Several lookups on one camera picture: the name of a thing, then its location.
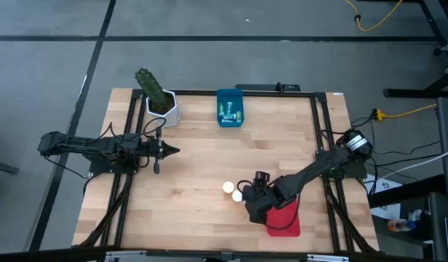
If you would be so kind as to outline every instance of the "white ball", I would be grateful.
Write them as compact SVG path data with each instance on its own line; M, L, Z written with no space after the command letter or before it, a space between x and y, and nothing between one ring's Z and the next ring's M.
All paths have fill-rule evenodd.
M225 182L223 185L223 190L225 193L232 193L232 191L233 191L232 182L229 182L229 181Z
M241 193L240 193L240 191L235 190L235 191L232 193L232 199L233 199L235 202L241 202Z

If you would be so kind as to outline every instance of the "cactus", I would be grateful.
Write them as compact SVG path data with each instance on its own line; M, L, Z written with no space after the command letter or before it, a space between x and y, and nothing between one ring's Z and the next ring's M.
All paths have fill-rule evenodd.
M137 80L143 92L150 98L151 103L159 107L162 111L167 111L166 94L159 85L153 74L146 68L140 68L135 72L135 79Z

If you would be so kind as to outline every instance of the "white hexagonal pot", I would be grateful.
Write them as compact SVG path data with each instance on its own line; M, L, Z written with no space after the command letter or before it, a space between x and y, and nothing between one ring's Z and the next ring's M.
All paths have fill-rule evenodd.
M163 92L170 94L174 98L174 107L171 108L164 115L157 114L150 111L150 98L146 98L146 111L153 117L164 117L166 119L166 124L163 127L174 127L177 123L179 123L180 118L180 109L177 105L177 100L175 98L175 93L167 90L163 90ZM156 120L159 124L163 123L163 120Z

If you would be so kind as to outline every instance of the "wooden tabletop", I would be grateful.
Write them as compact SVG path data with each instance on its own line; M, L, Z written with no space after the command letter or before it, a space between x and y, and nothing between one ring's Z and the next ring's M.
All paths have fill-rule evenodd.
M115 133L124 131L131 94L131 89L113 89L103 130L112 122ZM348 129L343 95L327 93L327 99L332 129ZM245 121L240 128L218 126L215 96L178 95L177 101L182 110L179 125L164 128L163 139L180 148L180 153L161 162L161 174L155 175L151 165L134 176L123 248L333 251L321 179L303 188L299 237L268 236L263 225L249 222L244 205L234 202L222 190L226 181L252 180L257 170L269 172L273 180L297 172L315 160L309 99L244 97ZM324 123L321 105L319 112ZM146 114L144 124L150 119ZM85 240L105 215L112 182L113 174L103 174L89 183L74 244ZM345 179L343 188L350 219L368 243L377 248L366 191L354 179ZM117 217L113 219L108 244L113 243L116 225ZM337 227L345 249L338 218Z

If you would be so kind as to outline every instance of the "gray floor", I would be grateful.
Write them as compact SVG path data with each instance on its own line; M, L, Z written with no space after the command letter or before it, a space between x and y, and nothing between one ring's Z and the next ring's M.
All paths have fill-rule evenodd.
M380 20L393 3L356 3L362 25ZM0 0L0 35L98 35L108 1ZM430 4L448 36L442 11ZM353 10L338 0L118 1L108 35L431 36L421 9L403 4L384 26L361 33ZM294 42L106 42L77 135L95 137L113 87L136 87L133 73L149 68L165 88L218 89L238 83L298 83L303 90L344 92L351 119L374 108L395 114L432 100L386 99L382 88L422 88L441 76L446 60L433 44ZM26 249L52 165L36 147L49 131L65 131L84 80L93 42L0 42L0 160L20 168L0 172L0 253ZM370 135L369 126L362 127ZM434 111L375 123L377 151L407 151L439 139ZM439 153L439 147L423 154ZM397 156L377 156L388 162ZM87 174L88 162L68 167ZM426 178L440 163L405 173ZM407 178L392 177L402 183ZM42 243L70 247L83 181L66 172ZM379 237L381 250L396 254Z

